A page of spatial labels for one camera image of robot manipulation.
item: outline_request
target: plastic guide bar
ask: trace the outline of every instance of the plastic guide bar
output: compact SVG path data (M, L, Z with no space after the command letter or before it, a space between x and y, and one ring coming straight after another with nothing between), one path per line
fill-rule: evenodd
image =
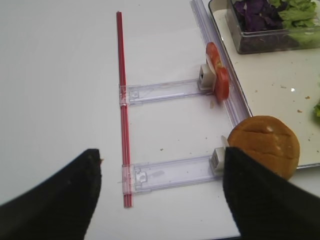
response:
M251 111L229 60L219 30L213 24L214 20L209 17L202 0L192 0L190 5L201 30L204 43L215 43L222 64L228 70L230 79L229 97L223 104L232 126L235 127L239 122L251 116ZM211 90L199 89L199 79L133 86L120 83L119 86L121 107L209 94L212 94ZM220 177L212 171L212 161L210 159L211 156L203 156L158 163L123 163L123 194L124 196L131 196L131 194L219 180ZM131 202L127 205L125 203L125 207L131 206Z
M157 163L137 163L122 167L123 194L202 184L220 180L212 171L211 156L201 156Z

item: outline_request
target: hamburger bun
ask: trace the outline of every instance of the hamburger bun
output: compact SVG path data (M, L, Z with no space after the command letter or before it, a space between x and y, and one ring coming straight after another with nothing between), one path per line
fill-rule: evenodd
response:
M297 169L297 136L275 117L253 116L243 120L231 131L228 143L286 180Z

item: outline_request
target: plastic container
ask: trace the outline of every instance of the plastic container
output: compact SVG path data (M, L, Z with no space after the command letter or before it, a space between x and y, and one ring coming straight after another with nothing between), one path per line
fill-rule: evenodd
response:
M234 46L239 54L254 54L284 50L310 49L320 47L320 24L316 16L315 27L299 30L280 29L257 32L244 32L237 19L233 4L227 0L226 21L231 32Z

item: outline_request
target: tomato slice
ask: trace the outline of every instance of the tomato slice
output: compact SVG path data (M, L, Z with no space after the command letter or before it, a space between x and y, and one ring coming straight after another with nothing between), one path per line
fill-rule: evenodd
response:
M218 67L216 73L216 82L214 94L219 102L226 100L229 96L229 77L225 67Z
M219 51L213 42L209 42L206 46L205 53L213 64L216 82L213 92L219 102L226 100L229 96L229 76L228 71L222 66Z

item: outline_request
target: red straw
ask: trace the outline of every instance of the red straw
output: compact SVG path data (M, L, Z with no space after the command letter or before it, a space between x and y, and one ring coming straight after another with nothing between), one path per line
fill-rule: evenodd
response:
M122 27L122 13L116 13L116 28L118 35L118 60L119 60L119 79L121 87L121 95L126 98L126 70L125 70L125 51L124 51L124 32ZM122 164L130 164L130 146L129 146L129 124L128 124L128 106L122 105L121 112L121 132L122 132ZM132 207L132 194L123 195L123 204L125 208Z

